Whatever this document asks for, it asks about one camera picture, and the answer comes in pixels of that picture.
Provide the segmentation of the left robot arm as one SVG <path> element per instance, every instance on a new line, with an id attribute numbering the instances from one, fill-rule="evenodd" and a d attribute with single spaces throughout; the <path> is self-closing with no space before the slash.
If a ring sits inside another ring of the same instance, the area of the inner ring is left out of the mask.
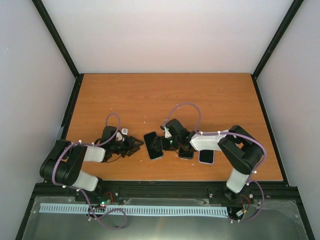
<path id="1" fill-rule="evenodd" d="M 126 128 L 120 130 L 114 126 L 106 126 L 101 138 L 91 144 L 59 139 L 42 163 L 39 175 L 57 186 L 85 190 L 86 195 L 96 202 L 103 198 L 104 188 L 99 185 L 101 180 L 98 177 L 82 170 L 83 163 L 106 163 L 113 155 L 130 157 L 143 144 L 142 140 L 129 136 Z"/>

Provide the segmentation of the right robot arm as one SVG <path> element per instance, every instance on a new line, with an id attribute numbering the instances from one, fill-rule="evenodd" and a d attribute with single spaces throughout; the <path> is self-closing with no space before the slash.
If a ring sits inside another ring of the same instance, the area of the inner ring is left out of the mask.
<path id="1" fill-rule="evenodd" d="M 267 157 L 263 145 L 239 125 L 217 132 L 189 131 L 174 118 L 161 129 L 163 136 L 155 132 L 144 136 L 150 158 L 159 159 L 165 151 L 178 150 L 188 155 L 198 152 L 201 163 L 212 164 L 215 152 L 222 152 L 232 165 L 225 191 L 229 198 L 239 195 L 250 184 L 252 175 Z"/>

